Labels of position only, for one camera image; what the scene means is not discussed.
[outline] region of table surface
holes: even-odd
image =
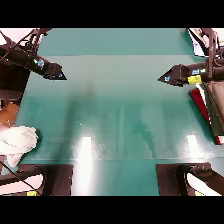
[[[74,164],[72,195],[159,195],[157,163],[208,161],[224,175],[194,86],[157,81],[201,60],[184,29],[53,29],[39,54],[68,80],[31,73],[16,125],[40,138],[22,163]]]

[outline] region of cable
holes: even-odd
[[[13,49],[15,49],[15,47],[17,47],[24,39],[26,39],[31,33],[33,33],[34,29],[32,31],[30,31],[25,37],[23,37],[20,41],[18,41],[1,59],[0,59],[0,63],[8,56],[8,54],[10,52],[12,52]]]
[[[24,184],[26,184],[27,186],[29,186],[32,190],[34,190],[34,191],[36,191],[40,196],[42,196],[41,195],[41,193],[37,190],[37,189],[35,189],[34,187],[32,187],[30,184],[28,184],[25,180],[22,180],[20,177],[18,177],[14,172],[12,172],[12,170],[11,169],[9,169],[9,167],[8,166],[6,166],[2,161],[0,161],[0,163],[2,164],[2,166],[4,166],[12,175],[14,175],[18,180],[20,180],[20,181],[22,181]]]

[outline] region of crumpled white cloth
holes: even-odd
[[[0,132],[0,155],[7,157],[8,164],[15,167],[24,153],[36,147],[38,136],[35,128],[20,126]]]

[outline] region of red fabric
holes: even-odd
[[[205,120],[208,122],[209,126],[211,127],[210,122],[209,122],[208,111],[207,111],[207,108],[206,108],[206,106],[204,104],[204,101],[203,101],[203,99],[201,97],[199,89],[192,90],[191,91],[191,96],[194,99],[194,101],[197,104],[197,106],[199,107],[199,109],[200,109],[202,115],[204,116]],[[221,145],[219,137],[218,136],[214,136],[214,137],[215,137],[216,143],[218,145]]]

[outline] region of yellow label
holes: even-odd
[[[29,192],[27,192],[26,196],[37,196],[37,192],[36,191],[29,191]]]
[[[204,196],[204,195],[198,191],[195,191],[195,196]]]
[[[188,77],[188,82],[189,84],[200,84],[202,83],[201,81],[201,76],[200,75],[195,75],[195,76],[190,76]]]

